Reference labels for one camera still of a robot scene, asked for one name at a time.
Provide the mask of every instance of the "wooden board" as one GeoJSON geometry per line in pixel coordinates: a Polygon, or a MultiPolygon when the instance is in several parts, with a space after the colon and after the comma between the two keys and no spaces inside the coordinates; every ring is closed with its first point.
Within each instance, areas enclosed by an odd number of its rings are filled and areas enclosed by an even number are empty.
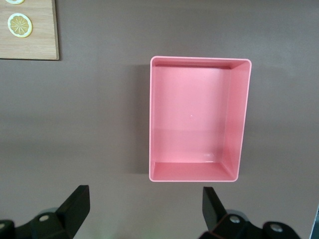
{"type": "Polygon", "coordinates": [[[0,58],[59,59],[54,0],[25,0],[19,5],[0,0],[0,58]],[[8,18],[16,12],[32,21],[32,33],[26,38],[16,37],[8,29],[8,18]]]}

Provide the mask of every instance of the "metal screw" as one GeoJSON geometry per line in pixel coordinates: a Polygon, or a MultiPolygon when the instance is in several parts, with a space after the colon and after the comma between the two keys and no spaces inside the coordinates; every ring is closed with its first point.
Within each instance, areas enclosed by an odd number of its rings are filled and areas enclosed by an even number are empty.
{"type": "Polygon", "coordinates": [[[278,225],[278,224],[271,224],[270,228],[272,230],[274,230],[275,232],[277,232],[277,233],[282,233],[283,232],[283,228],[280,225],[278,225]]]}
{"type": "Polygon", "coordinates": [[[232,223],[240,223],[240,219],[237,217],[237,216],[231,216],[229,218],[229,220],[232,222],[232,223]]]}
{"type": "Polygon", "coordinates": [[[42,217],[39,218],[39,221],[40,221],[40,222],[44,222],[44,221],[46,221],[46,220],[48,220],[48,219],[49,219],[49,216],[48,216],[48,215],[44,215],[44,216],[42,216],[42,217]]]}

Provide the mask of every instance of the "pink plastic tray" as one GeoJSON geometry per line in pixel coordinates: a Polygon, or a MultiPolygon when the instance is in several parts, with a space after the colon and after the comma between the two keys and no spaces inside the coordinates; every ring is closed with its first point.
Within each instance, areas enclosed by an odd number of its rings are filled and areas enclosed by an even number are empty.
{"type": "Polygon", "coordinates": [[[150,180],[237,180],[250,72],[248,59],[152,58],[150,180]]]}

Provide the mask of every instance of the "lemon slice illustration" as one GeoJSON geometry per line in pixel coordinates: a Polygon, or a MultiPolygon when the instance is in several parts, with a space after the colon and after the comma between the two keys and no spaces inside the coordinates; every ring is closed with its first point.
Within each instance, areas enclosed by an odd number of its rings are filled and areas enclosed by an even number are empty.
{"type": "Polygon", "coordinates": [[[6,0],[10,4],[18,5],[24,2],[24,0],[6,0]]]}
{"type": "Polygon", "coordinates": [[[8,19],[8,28],[17,37],[27,37],[32,32],[32,22],[26,15],[14,13],[8,19]]]}

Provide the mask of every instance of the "black mechanical part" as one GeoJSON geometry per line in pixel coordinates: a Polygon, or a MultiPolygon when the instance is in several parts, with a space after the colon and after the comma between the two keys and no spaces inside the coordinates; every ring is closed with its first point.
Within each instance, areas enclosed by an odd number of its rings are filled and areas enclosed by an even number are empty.
{"type": "Polygon", "coordinates": [[[208,232],[199,239],[300,239],[288,225],[266,222],[262,229],[237,214],[228,214],[211,187],[203,189],[203,215],[208,232]]]}
{"type": "Polygon", "coordinates": [[[40,214],[17,228],[11,220],[0,220],[0,239],[72,239],[89,212],[89,186],[80,185],[55,213],[40,214]]]}

